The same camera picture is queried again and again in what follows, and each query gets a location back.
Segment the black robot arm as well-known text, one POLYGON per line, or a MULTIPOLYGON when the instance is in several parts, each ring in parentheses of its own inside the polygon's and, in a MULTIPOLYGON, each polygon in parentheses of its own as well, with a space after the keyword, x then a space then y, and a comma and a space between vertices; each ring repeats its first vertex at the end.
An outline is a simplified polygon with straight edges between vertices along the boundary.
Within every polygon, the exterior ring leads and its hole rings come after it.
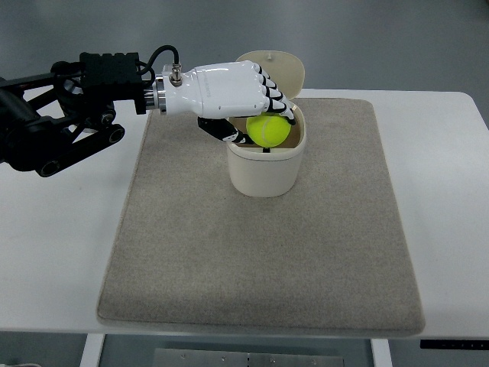
POLYGON ((119 142, 117 101, 137 114, 190 112, 220 141, 269 150, 296 117, 289 98, 259 64, 217 63, 183 72, 178 50, 163 45, 149 60, 136 53, 82 53, 49 73, 1 81, 1 160, 50 177, 119 142))

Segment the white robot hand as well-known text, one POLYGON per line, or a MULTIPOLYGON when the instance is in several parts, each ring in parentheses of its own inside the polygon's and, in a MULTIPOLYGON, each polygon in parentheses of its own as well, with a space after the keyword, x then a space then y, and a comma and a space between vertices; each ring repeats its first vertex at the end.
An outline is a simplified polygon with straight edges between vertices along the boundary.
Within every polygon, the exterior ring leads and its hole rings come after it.
POLYGON ((165 67, 144 90, 146 109, 166 115, 192 112, 198 126, 220 141, 252 145, 250 136, 228 119, 203 117, 248 117, 267 113, 279 115, 294 126, 292 102, 277 88, 258 63, 249 60, 195 67, 183 73, 165 67))

